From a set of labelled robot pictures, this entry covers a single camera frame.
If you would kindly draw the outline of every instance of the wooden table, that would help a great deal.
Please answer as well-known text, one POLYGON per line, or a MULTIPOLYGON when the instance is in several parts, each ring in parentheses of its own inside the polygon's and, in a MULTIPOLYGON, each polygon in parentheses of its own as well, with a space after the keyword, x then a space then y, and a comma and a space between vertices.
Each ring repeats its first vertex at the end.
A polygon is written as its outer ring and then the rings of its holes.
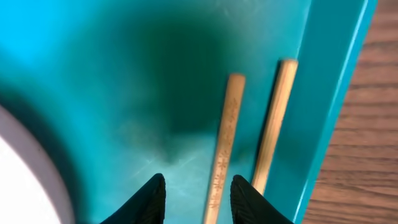
POLYGON ((303 223, 398 223, 398 0, 379 0, 303 223))

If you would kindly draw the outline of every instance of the wooden rod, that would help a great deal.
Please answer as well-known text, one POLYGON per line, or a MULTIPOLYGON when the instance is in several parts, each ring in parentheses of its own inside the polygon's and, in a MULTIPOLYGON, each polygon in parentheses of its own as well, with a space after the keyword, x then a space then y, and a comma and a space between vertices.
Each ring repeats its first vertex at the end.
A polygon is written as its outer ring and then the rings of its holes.
POLYGON ((245 77, 240 74, 229 76, 204 224, 216 224, 217 222, 245 81, 245 77))
POLYGON ((252 181, 252 186, 260 194, 264 194, 266 188, 272 156, 293 86, 297 65, 296 60, 284 60, 280 66, 252 181))

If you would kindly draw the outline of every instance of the teal surface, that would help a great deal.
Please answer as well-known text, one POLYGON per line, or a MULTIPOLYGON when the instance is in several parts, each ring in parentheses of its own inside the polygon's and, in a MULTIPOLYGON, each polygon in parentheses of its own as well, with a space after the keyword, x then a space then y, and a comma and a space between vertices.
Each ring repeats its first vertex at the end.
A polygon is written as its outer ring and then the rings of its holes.
MULTIPOLYGON (((275 71, 297 58, 265 197, 301 222, 375 1, 0 1, 0 104, 40 141, 77 223, 155 173, 201 223, 226 79, 247 77, 227 182, 251 179, 275 71)), ((218 223, 231 223, 225 187, 218 223)))

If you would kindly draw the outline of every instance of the white round object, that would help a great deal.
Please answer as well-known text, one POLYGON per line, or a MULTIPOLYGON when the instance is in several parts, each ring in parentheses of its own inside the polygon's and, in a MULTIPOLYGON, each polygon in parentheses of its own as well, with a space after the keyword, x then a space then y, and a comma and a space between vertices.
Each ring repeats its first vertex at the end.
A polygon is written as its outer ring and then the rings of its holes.
POLYGON ((26 128, 0 106, 0 223, 74 222, 54 164, 26 128))

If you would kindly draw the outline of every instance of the wooden dowel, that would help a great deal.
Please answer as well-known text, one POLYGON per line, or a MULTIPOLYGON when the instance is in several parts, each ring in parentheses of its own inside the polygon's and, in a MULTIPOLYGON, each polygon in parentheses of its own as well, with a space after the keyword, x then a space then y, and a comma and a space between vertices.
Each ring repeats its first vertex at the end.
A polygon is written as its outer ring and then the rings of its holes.
POLYGON ((245 77, 240 74, 232 74, 229 76, 204 224, 215 224, 217 222, 245 80, 245 77))
POLYGON ((252 186, 260 194, 264 194, 266 188, 272 156, 293 86, 297 65, 298 63, 295 60, 284 60, 280 66, 252 181, 252 186))

